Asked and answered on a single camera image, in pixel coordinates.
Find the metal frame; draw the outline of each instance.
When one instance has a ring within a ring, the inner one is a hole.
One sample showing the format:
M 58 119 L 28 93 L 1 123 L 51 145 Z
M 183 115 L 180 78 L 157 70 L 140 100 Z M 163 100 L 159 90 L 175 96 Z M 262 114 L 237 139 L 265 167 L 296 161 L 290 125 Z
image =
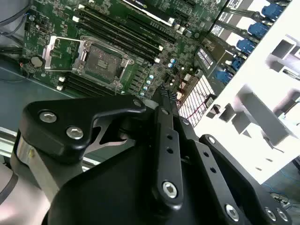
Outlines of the metal frame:
M 252 136 L 249 138 L 239 135 L 232 123 L 224 123 L 218 117 L 211 120 L 207 114 L 214 105 L 225 109 L 229 103 L 236 113 L 242 112 L 246 109 L 241 103 L 240 95 L 254 92 L 272 115 L 272 111 L 280 105 L 287 94 L 289 95 L 292 90 L 300 91 L 300 84 L 296 80 L 270 69 L 270 64 L 274 61 L 271 53 L 282 40 L 286 39 L 287 34 L 289 37 L 300 40 L 299 33 L 292 26 L 287 25 L 293 21 L 294 16 L 298 13 L 298 8 L 300 8 L 299 1 L 290 3 L 195 127 L 199 136 L 210 133 L 222 140 L 226 149 L 259 183 L 265 182 L 300 154 L 295 146 L 295 142 L 298 143 L 297 138 L 296 140 L 290 139 L 291 142 L 287 143 L 290 147 L 279 149 L 281 150 L 279 151 L 276 150 L 278 148 L 271 148 L 266 143 L 261 128 L 252 127 L 250 131 Z M 286 128 L 282 121 L 277 120 L 276 123 L 280 123 L 283 128 Z

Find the electronic component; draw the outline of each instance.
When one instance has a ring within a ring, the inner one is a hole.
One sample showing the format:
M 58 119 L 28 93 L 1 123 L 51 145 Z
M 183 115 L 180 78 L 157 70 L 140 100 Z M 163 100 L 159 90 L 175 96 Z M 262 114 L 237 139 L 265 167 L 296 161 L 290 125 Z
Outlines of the electronic component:
M 222 83 L 229 83 L 233 75 L 227 71 L 217 71 L 215 77 Z
M 249 26 L 248 32 L 256 36 L 257 38 L 263 38 L 268 32 L 269 27 L 262 22 L 256 22 Z
M 237 45 L 242 52 L 246 54 L 251 54 L 251 52 L 255 49 L 256 44 L 248 39 L 239 40 Z
M 269 19 L 277 20 L 283 10 L 284 8 L 282 6 L 272 3 L 262 8 L 262 14 Z
M 245 62 L 244 59 L 240 58 L 240 57 L 235 57 L 233 60 L 232 60 L 232 63 L 231 63 L 231 67 L 235 70 L 235 71 L 238 71 L 241 66 L 243 65 L 243 63 Z
M 131 5 L 132 7 L 142 11 L 146 15 L 150 16 L 152 19 L 155 19 L 159 22 L 162 22 L 168 26 L 172 26 L 175 19 L 168 16 L 166 13 L 160 11 L 159 9 L 155 8 L 154 6 L 147 4 L 144 0 L 123 0 L 127 4 Z

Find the gray cable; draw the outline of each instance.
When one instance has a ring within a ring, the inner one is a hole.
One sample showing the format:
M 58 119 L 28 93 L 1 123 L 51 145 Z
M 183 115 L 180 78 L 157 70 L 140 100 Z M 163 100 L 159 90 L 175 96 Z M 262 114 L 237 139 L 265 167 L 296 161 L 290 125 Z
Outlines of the gray cable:
M 21 11 L 19 11 L 18 13 L 14 14 L 13 16 L 11 16 L 10 18 L 3 20 L 0 22 L 0 27 L 3 27 L 13 21 L 15 21 L 16 19 L 18 19 L 19 17 L 21 17 L 23 14 L 25 14 L 31 7 L 33 3 L 33 0 L 28 0 L 28 4 L 26 7 L 24 7 Z
M 22 24 L 25 22 L 26 17 L 27 17 L 27 15 L 25 14 L 23 16 L 21 22 L 19 23 L 19 25 L 12 32 L 3 32 L 3 33 L 0 33 L 0 35 L 4 36 L 4 37 L 9 37 L 9 36 L 14 35 L 19 30 L 19 28 L 22 26 Z

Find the capacitor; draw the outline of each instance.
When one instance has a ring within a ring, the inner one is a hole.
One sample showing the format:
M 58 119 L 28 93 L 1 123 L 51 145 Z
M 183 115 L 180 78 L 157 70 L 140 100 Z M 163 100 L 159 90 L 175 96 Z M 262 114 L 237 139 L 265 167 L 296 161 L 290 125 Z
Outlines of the capacitor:
M 34 16 L 34 15 L 30 15 L 30 16 L 29 16 L 29 20 L 30 20 L 30 21 L 34 21 L 34 20 L 35 20 L 35 16 Z

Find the black memory slot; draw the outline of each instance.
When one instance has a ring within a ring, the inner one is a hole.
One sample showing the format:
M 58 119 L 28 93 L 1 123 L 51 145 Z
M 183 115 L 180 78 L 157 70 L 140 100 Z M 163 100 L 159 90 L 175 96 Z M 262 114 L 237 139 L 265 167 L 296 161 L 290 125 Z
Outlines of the black memory slot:
M 84 30 L 87 30 L 89 33 L 91 33 L 95 36 L 98 36 L 99 38 L 103 38 L 103 39 L 113 43 L 114 45 L 118 45 L 121 48 L 126 49 L 126 50 L 128 50 L 128 51 L 130 51 L 130 52 L 146 59 L 146 60 L 149 60 L 150 62 L 154 62 L 154 57 L 153 56 L 145 54 L 145 53 L 139 51 L 138 49 L 134 48 L 133 46 L 129 46 L 126 43 L 123 43 L 121 40 L 118 40 L 118 39 L 116 39 L 112 36 L 109 36 L 105 33 L 102 33 L 101 31 L 95 30 L 93 27 L 89 26 L 86 23 L 78 23 L 78 27 L 81 27 Z
M 128 15 L 127 18 L 128 18 L 129 20 L 131 20 L 131 21 L 133 21 L 133 22 L 139 24 L 139 25 L 142 26 L 144 29 L 149 30 L 150 32 L 153 32 L 154 34 L 159 35 L 159 36 L 160 36 L 161 38 L 163 38 L 164 40 L 166 40 L 166 41 L 168 41 L 168 42 L 170 42 L 170 43 L 172 43 L 172 44 L 175 44 L 176 39 L 175 39 L 174 37 L 172 37 L 172 36 L 170 36 L 170 35 L 167 35 L 166 33 L 164 33 L 164 32 L 162 32 L 162 31 L 160 31 L 160 30 L 158 30 L 158 29 L 152 27 L 150 24 L 147 24 L 147 23 L 141 21 L 140 19 L 134 17 L 133 15 Z
M 125 24 L 122 24 L 121 22 L 116 21 L 109 16 L 102 14 L 89 6 L 85 6 L 85 11 L 90 12 L 94 15 L 97 15 L 97 17 L 104 19 L 105 21 L 109 22 L 110 24 L 113 24 L 117 27 L 123 28 L 124 31 L 131 33 L 131 35 L 133 35 L 135 38 L 139 38 L 139 39 L 143 40 L 144 44 L 147 44 L 147 45 L 151 44 L 151 45 L 155 46 L 157 49 L 159 49 L 159 46 L 161 45 L 160 43 L 156 42 L 155 40 L 150 39 L 146 36 L 140 35 L 138 33 L 138 31 L 132 29 L 131 27 L 126 26 Z
M 157 46 L 156 44 L 153 45 L 149 40 L 144 40 L 143 38 L 140 38 L 139 34 L 132 34 L 131 32 L 128 32 L 127 30 L 123 30 L 120 28 L 120 25 L 114 25 L 112 23 L 109 23 L 106 18 L 102 19 L 101 14 L 99 16 L 94 15 L 94 12 L 89 12 L 86 11 L 85 9 L 81 9 L 79 13 L 80 19 L 83 19 L 84 21 L 90 20 L 93 23 L 96 22 L 100 26 L 105 26 L 109 30 L 114 31 L 115 33 L 118 33 L 120 35 L 120 38 L 126 37 L 127 39 L 132 40 L 135 44 L 142 45 L 144 48 L 151 49 L 152 51 L 156 53 L 160 53 L 159 45 Z
M 179 11 L 178 9 L 176 9 L 174 11 L 174 14 L 177 18 L 181 18 L 181 19 L 184 19 L 184 20 L 188 20 L 189 16 L 181 11 Z
M 71 80 L 73 83 L 82 83 L 87 89 L 93 90 L 99 94 L 114 95 L 114 91 L 77 75 L 70 75 L 68 80 Z
M 115 39 L 121 40 L 121 41 L 127 43 L 130 46 L 134 46 L 135 48 L 139 49 L 140 51 L 145 52 L 145 53 L 153 56 L 153 58 L 155 58 L 155 56 L 158 55 L 157 51 L 149 49 L 146 46 L 144 46 L 144 45 L 142 45 L 140 43 L 135 42 L 133 39 L 130 39 L 130 38 L 126 37 L 126 36 L 123 36 L 118 31 L 112 30 L 109 27 L 107 27 L 106 25 L 99 24 L 96 20 L 84 17 L 83 20 L 82 20 L 82 23 L 86 23 L 89 26 L 94 27 L 94 28 L 97 27 L 98 30 L 100 30 L 102 32 L 105 32 L 105 33 L 107 33 L 109 35 L 112 35 Z
M 73 84 L 71 82 L 66 82 L 64 88 L 66 90 L 71 90 L 75 92 L 79 92 L 80 94 L 86 96 L 86 97 L 99 97 L 98 94 L 93 93 L 92 91 L 89 91 L 86 88 L 83 88 L 77 84 Z
M 181 0 L 183 2 L 185 2 L 187 5 L 189 5 L 190 7 L 194 8 L 196 3 L 193 0 Z

